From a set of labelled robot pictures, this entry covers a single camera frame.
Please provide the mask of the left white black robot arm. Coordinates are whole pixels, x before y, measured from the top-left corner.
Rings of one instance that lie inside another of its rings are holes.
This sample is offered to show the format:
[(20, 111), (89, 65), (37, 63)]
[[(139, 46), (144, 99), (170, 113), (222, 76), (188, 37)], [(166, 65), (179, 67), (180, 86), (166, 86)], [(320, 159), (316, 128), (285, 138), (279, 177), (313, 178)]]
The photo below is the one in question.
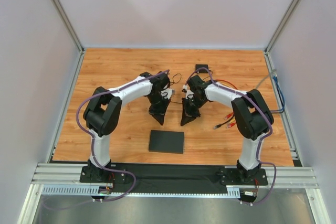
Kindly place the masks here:
[(149, 115), (160, 125), (171, 102), (169, 71), (155, 75), (144, 72), (133, 81), (116, 88), (98, 87), (76, 112), (78, 126), (91, 137), (91, 154), (88, 168), (101, 173), (108, 171), (111, 164), (109, 154), (110, 136), (116, 129), (122, 107), (140, 98), (150, 102)]

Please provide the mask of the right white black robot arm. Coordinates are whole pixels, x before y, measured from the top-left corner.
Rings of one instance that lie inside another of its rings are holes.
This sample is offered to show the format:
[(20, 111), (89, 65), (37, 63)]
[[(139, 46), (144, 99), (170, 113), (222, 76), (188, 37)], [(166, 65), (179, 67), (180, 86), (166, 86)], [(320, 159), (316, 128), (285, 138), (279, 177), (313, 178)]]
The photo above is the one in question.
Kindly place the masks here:
[(207, 102), (218, 102), (233, 110), (237, 128), (243, 136), (243, 147), (237, 160), (238, 176), (247, 180), (256, 175), (261, 167), (261, 142), (271, 134), (274, 123), (261, 93), (256, 89), (232, 89), (213, 79), (205, 82), (199, 76), (190, 77), (182, 91), (186, 95), (182, 99), (181, 126), (200, 117), (199, 109)]

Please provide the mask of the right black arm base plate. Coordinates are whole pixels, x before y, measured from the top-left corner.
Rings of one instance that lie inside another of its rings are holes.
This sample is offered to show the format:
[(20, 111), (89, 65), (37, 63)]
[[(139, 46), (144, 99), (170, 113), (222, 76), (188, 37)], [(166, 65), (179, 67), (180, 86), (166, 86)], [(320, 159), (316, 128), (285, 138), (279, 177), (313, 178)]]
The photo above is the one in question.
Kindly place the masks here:
[(251, 170), (245, 170), (243, 167), (223, 166), (216, 172), (216, 175), (222, 185), (268, 185), (266, 171), (261, 166)]

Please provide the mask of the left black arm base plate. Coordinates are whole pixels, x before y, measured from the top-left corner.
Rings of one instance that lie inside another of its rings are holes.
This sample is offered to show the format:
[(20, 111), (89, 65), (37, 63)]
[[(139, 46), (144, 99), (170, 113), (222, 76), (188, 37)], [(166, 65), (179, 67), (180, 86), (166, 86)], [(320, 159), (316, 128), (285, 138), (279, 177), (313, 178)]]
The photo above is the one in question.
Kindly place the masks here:
[(133, 178), (125, 173), (110, 172), (89, 163), (82, 168), (79, 181), (81, 183), (126, 184), (133, 182)]

